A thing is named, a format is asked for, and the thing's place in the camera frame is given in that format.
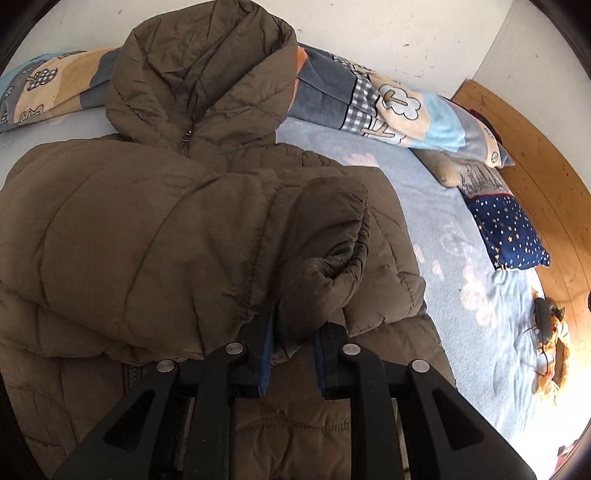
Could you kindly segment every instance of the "zipper pull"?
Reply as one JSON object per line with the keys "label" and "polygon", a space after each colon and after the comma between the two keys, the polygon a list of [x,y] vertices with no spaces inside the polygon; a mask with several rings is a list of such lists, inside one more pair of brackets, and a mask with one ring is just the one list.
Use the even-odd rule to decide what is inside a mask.
{"label": "zipper pull", "polygon": [[181,153],[184,154],[186,157],[189,156],[189,143],[191,141],[191,135],[193,135],[193,131],[187,130],[185,132],[184,137],[181,139],[181,142],[183,142],[183,145],[181,147]]}

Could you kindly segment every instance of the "wooden headboard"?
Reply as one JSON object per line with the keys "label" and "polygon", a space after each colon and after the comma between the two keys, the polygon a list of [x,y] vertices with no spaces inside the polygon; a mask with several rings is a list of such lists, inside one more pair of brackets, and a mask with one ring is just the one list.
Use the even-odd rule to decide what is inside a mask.
{"label": "wooden headboard", "polygon": [[550,253],[544,293],[566,308],[579,367],[591,365],[591,193],[558,149],[513,107],[469,80],[453,100],[484,115],[515,158],[501,175]]}

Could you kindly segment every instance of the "cloud print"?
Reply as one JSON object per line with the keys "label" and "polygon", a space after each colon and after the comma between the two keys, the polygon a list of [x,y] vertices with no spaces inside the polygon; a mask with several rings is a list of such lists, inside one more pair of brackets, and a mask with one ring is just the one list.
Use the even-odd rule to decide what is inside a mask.
{"label": "cloud print", "polygon": [[395,114],[403,115],[409,120],[418,118],[421,102],[414,97],[409,97],[406,90],[385,84],[379,88],[379,94],[382,96],[384,107],[394,111]]}

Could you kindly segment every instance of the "puffer jacket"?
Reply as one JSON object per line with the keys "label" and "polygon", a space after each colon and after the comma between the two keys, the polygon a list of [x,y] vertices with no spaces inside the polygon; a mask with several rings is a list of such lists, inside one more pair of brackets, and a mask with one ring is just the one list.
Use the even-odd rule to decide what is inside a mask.
{"label": "puffer jacket", "polygon": [[236,477],[350,477],[350,412],[307,341],[345,325],[381,358],[453,376],[398,198],[369,167],[275,144],[296,36],[248,0],[133,30],[107,114],[121,137],[36,147],[0,192],[0,371],[51,475],[128,388],[203,358],[279,300],[269,394],[237,404]]}

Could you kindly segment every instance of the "navy star pillow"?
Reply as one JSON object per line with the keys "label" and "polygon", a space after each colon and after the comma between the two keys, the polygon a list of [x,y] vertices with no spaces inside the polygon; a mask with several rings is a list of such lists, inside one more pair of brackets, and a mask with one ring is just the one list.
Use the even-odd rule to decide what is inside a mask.
{"label": "navy star pillow", "polygon": [[497,270],[550,265],[550,255],[513,195],[464,197]]}

